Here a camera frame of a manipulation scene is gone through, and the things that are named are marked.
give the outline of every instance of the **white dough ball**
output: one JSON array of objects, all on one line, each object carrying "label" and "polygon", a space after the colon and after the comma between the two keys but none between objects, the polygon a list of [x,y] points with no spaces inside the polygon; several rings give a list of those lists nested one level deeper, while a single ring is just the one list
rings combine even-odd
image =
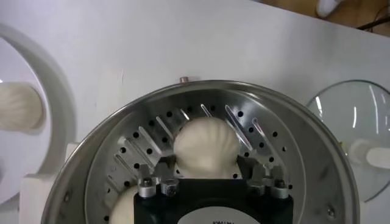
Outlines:
[{"label": "white dough ball", "polygon": [[0,129],[25,131],[37,125],[43,108],[40,96],[27,83],[0,83]]},{"label": "white dough ball", "polygon": [[117,199],[110,214],[110,224],[134,224],[134,195],[138,186],[131,187]]},{"label": "white dough ball", "polygon": [[241,176],[236,159],[239,140],[235,131],[215,117],[188,122],[174,143],[176,165],[186,178],[231,178]]}]

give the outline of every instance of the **black cable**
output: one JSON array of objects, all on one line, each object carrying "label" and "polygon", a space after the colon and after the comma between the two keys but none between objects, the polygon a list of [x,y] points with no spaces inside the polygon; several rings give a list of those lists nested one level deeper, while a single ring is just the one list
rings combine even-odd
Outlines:
[{"label": "black cable", "polygon": [[370,29],[370,28],[373,28],[375,26],[378,26],[378,25],[381,25],[381,24],[387,23],[387,22],[390,22],[390,16],[386,16],[383,19],[379,19],[379,20],[376,20],[374,22],[367,23],[366,25],[363,25],[363,26],[359,26],[357,29],[358,30],[366,30],[366,29]]},{"label": "black cable", "polygon": [[[378,10],[377,14],[375,15],[375,18],[374,18],[373,22],[375,22],[375,21],[378,19],[379,14],[380,14],[384,9],[388,9],[389,7],[390,7],[390,5],[385,5],[385,6],[383,6],[380,10]],[[374,31],[374,28],[371,27],[371,28],[370,28],[370,32],[372,33],[373,31]]]}]

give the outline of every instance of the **white plastic holder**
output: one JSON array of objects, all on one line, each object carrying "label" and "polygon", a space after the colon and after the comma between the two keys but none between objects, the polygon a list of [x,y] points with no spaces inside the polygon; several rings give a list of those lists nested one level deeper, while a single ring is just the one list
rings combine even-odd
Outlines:
[{"label": "white plastic holder", "polygon": [[[68,144],[64,162],[77,146],[78,143],[76,142]],[[41,223],[44,206],[56,178],[57,173],[28,174],[22,179],[19,199],[19,224]]]}]

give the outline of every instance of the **steamed bun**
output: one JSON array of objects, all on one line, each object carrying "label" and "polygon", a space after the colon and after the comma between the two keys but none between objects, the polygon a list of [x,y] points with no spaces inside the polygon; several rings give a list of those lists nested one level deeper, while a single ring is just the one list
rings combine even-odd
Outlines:
[{"label": "steamed bun", "polygon": [[176,165],[185,178],[231,178],[240,175],[235,131],[215,117],[188,122],[174,142]]},{"label": "steamed bun", "polygon": [[110,214],[110,224],[134,224],[134,195],[137,193],[136,185],[119,196]]}]

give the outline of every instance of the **perforated steel plate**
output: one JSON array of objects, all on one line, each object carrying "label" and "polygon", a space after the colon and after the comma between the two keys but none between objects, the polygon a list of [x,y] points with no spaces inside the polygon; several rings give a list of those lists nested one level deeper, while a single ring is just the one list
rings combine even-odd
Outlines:
[{"label": "perforated steel plate", "polygon": [[[294,223],[358,223],[348,163],[321,122],[281,94],[226,81],[170,86],[104,121],[62,170],[46,206],[47,223],[107,223],[118,195],[135,184],[138,166],[147,164],[153,170],[162,156],[172,155],[180,128],[201,116],[218,117],[236,130],[240,156],[285,168]],[[58,210],[56,194],[69,196],[57,202]]]}]

